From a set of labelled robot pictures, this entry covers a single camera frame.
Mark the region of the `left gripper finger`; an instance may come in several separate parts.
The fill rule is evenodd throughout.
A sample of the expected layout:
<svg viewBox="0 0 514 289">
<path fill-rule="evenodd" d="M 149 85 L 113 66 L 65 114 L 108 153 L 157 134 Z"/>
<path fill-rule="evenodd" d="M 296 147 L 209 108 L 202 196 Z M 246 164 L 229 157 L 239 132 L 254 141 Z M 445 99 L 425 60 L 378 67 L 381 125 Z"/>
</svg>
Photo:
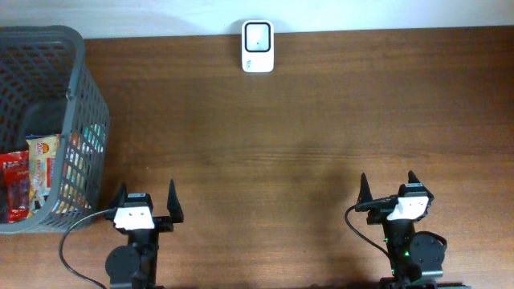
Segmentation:
<svg viewBox="0 0 514 289">
<path fill-rule="evenodd" d="M 184 213 L 177 197 L 176 186 L 173 179 L 171 179 L 169 183 L 169 193 L 166 208 L 169 211 L 169 216 L 171 217 L 172 223 L 184 222 Z"/>
<path fill-rule="evenodd" d="M 125 203 L 125 198 L 127 195 L 127 187 L 125 183 L 122 183 L 120 188 L 118 189 L 115 197 L 109 202 L 108 208 L 114 209 L 118 207 L 122 207 Z"/>
</svg>

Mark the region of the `beige wet wipes pack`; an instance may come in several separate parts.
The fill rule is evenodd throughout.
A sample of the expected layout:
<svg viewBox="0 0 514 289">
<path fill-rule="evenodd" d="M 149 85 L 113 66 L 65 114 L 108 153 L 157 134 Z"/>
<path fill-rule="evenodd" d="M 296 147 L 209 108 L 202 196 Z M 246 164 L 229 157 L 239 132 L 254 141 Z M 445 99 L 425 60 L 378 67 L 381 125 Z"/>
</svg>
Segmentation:
<svg viewBox="0 0 514 289">
<path fill-rule="evenodd" d="M 55 134 L 27 138 L 29 146 L 29 198 L 32 214 L 35 214 L 44 206 L 51 192 L 59 137 L 59 134 Z"/>
</svg>

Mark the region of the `red candy bag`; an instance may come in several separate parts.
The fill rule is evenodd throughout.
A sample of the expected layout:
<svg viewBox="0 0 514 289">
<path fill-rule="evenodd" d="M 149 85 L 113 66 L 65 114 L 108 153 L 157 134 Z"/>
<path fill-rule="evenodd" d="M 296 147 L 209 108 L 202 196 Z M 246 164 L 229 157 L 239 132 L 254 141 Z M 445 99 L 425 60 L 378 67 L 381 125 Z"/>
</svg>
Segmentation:
<svg viewBox="0 0 514 289">
<path fill-rule="evenodd" d="M 1 155 L 1 173 L 6 185 L 7 222 L 17 222 L 30 212 L 29 152 Z"/>
</svg>

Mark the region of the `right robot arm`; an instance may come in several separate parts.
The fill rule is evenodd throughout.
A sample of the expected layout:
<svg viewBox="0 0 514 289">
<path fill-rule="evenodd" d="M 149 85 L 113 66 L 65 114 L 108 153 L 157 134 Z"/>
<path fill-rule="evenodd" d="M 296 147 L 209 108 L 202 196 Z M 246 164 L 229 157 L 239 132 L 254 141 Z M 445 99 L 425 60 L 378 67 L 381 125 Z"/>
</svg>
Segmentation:
<svg viewBox="0 0 514 289">
<path fill-rule="evenodd" d="M 416 222 L 428 215 L 434 195 L 408 172 L 408 181 L 398 193 L 373 198 L 366 175 L 361 175 L 357 203 L 348 211 L 366 212 L 369 225 L 380 225 L 385 247 L 360 232 L 357 236 L 379 249 L 388 258 L 391 276 L 380 279 L 380 288 L 465 288 L 462 283 L 440 283 L 447 240 L 430 231 L 417 231 Z"/>
</svg>

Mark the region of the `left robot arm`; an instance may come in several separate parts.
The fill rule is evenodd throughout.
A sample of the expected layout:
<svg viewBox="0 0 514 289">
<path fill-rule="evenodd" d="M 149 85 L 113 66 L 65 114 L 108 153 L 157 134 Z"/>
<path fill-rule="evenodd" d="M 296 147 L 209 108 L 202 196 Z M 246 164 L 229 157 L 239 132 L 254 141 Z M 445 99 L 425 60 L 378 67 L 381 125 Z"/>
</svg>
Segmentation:
<svg viewBox="0 0 514 289">
<path fill-rule="evenodd" d="M 122 185 L 109 203 L 113 211 L 105 218 L 128 241 L 113 249 L 105 261 L 111 288 L 159 288 L 157 259 L 159 236 L 173 232 L 174 226 L 184 222 L 182 207 L 177 198 L 175 183 L 169 183 L 166 202 L 167 215 L 154 216 L 152 198 L 147 193 L 128 193 Z"/>
</svg>

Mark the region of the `white barcode scanner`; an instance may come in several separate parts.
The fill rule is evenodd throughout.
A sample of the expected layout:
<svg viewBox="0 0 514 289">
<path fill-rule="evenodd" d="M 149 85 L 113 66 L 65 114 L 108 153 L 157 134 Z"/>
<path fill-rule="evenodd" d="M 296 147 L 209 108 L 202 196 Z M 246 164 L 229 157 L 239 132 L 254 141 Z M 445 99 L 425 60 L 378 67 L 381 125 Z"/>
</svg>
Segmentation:
<svg viewBox="0 0 514 289">
<path fill-rule="evenodd" d="M 275 30 L 270 21 L 247 20 L 241 26 L 242 69 L 268 73 L 275 66 Z"/>
</svg>

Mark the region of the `grey plastic mesh basket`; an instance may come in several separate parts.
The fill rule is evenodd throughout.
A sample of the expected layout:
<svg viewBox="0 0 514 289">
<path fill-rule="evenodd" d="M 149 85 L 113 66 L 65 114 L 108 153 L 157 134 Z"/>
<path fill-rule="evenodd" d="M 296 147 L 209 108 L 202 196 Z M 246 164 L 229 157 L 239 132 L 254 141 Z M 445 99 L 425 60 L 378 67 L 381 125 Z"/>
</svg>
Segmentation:
<svg viewBox="0 0 514 289">
<path fill-rule="evenodd" d="M 36 212 L 2 234 L 64 232 L 98 209 L 110 115 L 85 63 L 82 36 L 67 26 L 1 29 L 1 151 L 28 136 L 57 135 L 53 181 Z"/>
</svg>

